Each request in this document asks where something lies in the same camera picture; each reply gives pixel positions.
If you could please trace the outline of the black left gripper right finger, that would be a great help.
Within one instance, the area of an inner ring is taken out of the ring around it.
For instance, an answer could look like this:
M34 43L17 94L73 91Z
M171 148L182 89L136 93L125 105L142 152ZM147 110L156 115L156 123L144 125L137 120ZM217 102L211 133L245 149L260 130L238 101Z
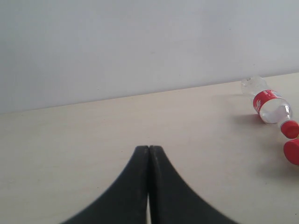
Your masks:
M148 193L153 224L234 224L182 179L161 146L149 147Z

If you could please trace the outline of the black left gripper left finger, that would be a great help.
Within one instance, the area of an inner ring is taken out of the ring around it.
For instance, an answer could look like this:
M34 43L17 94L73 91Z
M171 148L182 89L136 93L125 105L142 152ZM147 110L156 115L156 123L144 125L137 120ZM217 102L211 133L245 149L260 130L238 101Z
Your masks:
M93 203L64 223L147 223L148 162L149 147L136 147L126 167L113 184Z

